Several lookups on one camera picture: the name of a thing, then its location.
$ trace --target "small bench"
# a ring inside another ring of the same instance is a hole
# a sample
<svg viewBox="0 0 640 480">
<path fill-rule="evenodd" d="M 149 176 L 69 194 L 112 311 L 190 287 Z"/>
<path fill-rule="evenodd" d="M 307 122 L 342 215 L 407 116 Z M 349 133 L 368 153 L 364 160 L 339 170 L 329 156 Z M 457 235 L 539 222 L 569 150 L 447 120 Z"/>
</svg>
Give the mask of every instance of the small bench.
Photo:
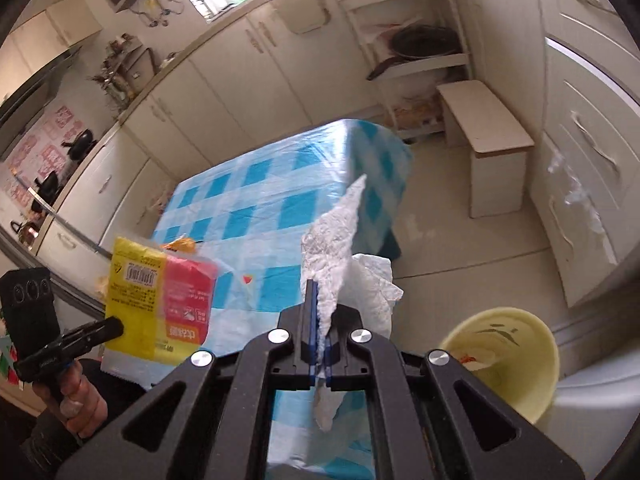
<svg viewBox="0 0 640 480">
<path fill-rule="evenodd" d="M 518 211 L 534 141 L 484 83 L 438 86 L 447 146 L 468 143 L 471 153 L 471 218 Z"/>
</svg>

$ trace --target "floor tile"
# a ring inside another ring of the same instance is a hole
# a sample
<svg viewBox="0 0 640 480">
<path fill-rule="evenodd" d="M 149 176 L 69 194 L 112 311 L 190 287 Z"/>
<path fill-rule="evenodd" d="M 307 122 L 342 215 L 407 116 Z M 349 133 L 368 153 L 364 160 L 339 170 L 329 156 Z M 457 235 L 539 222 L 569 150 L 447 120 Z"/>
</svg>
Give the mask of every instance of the floor tile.
<svg viewBox="0 0 640 480">
<path fill-rule="evenodd" d="M 444 136 L 412 146 L 414 166 L 394 233 L 402 257 L 394 276 L 459 269 L 549 247 L 538 214 L 526 197 L 521 211 L 469 218 L 469 147 L 447 148 Z"/>
<path fill-rule="evenodd" d="M 409 352 L 436 348 L 460 322 L 497 306 L 528 310 L 551 327 L 569 317 L 551 250 L 394 283 L 404 298 L 394 310 L 391 339 Z"/>
</svg>

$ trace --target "pan handle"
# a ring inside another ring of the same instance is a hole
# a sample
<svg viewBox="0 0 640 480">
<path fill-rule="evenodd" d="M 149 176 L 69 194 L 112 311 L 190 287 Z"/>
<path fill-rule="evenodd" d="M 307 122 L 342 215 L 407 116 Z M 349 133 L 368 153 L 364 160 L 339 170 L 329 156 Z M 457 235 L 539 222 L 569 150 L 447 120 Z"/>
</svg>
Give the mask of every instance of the pan handle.
<svg viewBox="0 0 640 480">
<path fill-rule="evenodd" d="M 382 63 L 379 63 L 378 66 L 371 71 L 371 73 L 367 76 L 367 81 L 373 81 L 375 78 L 385 73 L 386 69 L 391 68 L 394 65 L 404 63 L 405 61 L 406 59 L 401 56 L 393 56 L 388 59 L 385 59 Z"/>
</svg>

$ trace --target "white tissue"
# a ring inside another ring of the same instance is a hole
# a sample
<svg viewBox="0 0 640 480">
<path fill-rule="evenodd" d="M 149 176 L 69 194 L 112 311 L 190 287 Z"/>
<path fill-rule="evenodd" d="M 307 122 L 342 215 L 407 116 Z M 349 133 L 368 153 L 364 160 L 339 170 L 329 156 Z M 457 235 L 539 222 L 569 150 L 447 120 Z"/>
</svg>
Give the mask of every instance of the white tissue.
<svg viewBox="0 0 640 480">
<path fill-rule="evenodd" d="M 385 337 L 391 334 L 391 313 L 402 290 L 392 283 L 391 262 L 370 254 L 351 256 L 358 226 L 358 207 L 366 176 L 361 176 L 327 213 L 320 216 L 302 237 L 300 287 L 306 280 L 318 282 L 318 362 L 322 362 L 324 340 L 338 303 L 360 311 L 365 328 Z M 314 416 L 323 431 L 332 428 L 344 392 L 324 385 L 324 370 L 318 373 Z"/>
</svg>

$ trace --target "barcode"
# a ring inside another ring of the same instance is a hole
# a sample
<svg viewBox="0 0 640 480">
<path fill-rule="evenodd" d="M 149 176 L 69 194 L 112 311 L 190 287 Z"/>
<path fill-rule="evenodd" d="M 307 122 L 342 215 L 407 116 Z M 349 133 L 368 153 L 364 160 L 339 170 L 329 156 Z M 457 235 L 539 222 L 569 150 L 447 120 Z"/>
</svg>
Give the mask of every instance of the barcode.
<svg viewBox="0 0 640 480">
<path fill-rule="evenodd" d="M 155 269 L 149 269 L 148 267 L 142 267 L 136 264 L 127 264 L 127 273 L 125 280 L 132 283 L 139 283 L 140 285 L 155 286 L 156 277 L 158 271 Z"/>
</svg>

